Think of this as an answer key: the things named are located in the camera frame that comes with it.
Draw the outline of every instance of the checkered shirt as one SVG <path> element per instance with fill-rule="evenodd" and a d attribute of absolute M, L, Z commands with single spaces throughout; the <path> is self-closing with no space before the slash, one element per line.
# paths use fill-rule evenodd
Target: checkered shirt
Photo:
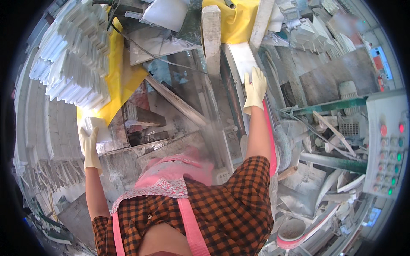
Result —
<path fill-rule="evenodd" d="M 253 156 L 221 186 L 185 177 L 189 201 L 211 255 L 257 255 L 273 229 L 269 161 Z M 177 199 L 139 196 L 125 199 L 118 220 L 126 255 L 137 255 L 146 231 L 165 222 L 186 235 Z M 92 221 L 98 255 L 116 255 L 112 216 Z"/>

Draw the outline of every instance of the pink apron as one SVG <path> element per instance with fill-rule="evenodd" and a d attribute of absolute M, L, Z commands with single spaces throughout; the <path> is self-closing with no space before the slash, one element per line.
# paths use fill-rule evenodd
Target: pink apron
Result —
<path fill-rule="evenodd" d="M 122 194 L 112 205 L 112 224 L 117 256 L 125 256 L 118 222 L 118 207 L 122 200 L 142 195 L 163 195 L 177 198 L 184 222 L 185 233 L 193 256 L 210 256 L 208 247 L 199 229 L 191 203 L 188 199 L 184 176 L 212 185 L 211 163 L 198 160 L 198 149 L 187 147 L 182 154 L 153 159 L 138 178 L 134 189 Z"/>

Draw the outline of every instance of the control panel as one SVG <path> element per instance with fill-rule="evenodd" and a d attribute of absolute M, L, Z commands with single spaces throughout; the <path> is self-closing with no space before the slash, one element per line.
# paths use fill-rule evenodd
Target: control panel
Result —
<path fill-rule="evenodd" d="M 406 170 L 409 108 L 404 89 L 369 96 L 369 158 L 363 192 L 395 199 Z"/>

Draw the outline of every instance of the white glove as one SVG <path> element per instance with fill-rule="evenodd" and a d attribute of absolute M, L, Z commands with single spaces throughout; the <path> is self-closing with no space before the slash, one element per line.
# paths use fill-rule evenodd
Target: white glove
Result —
<path fill-rule="evenodd" d="M 263 98 L 266 93 L 266 77 L 259 68 L 252 67 L 252 83 L 249 83 L 249 74 L 245 73 L 246 101 L 244 112 L 251 114 L 251 106 L 257 106 L 263 110 Z"/>
<path fill-rule="evenodd" d="M 81 127 L 78 137 L 80 138 L 81 151 L 84 155 L 84 171 L 87 167 L 94 167 L 98 169 L 98 175 L 101 175 L 103 171 L 97 153 L 97 134 L 98 127 L 93 128 L 90 136 Z"/>

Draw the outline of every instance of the yellow plastic sheet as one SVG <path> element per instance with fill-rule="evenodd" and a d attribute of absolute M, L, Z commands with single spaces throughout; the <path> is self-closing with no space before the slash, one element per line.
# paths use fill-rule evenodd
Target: yellow plastic sheet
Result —
<path fill-rule="evenodd" d="M 221 43 L 243 43 L 251 38 L 259 0 L 231 0 L 235 9 L 224 0 L 203 0 L 202 8 L 217 5 L 221 10 Z"/>
<path fill-rule="evenodd" d="M 113 20 L 114 26 L 122 31 L 123 27 L 117 18 Z M 80 127 L 82 119 L 91 116 L 104 118 L 107 126 L 117 114 L 118 110 L 128 100 L 132 93 L 138 88 L 140 83 L 148 75 L 142 65 L 134 66 L 129 80 L 121 88 L 121 76 L 123 73 L 123 50 L 124 38 L 116 31 L 110 36 L 110 53 L 109 53 L 109 74 L 105 77 L 107 81 L 111 102 L 105 105 L 100 111 L 84 111 L 77 107 L 77 125 Z"/>

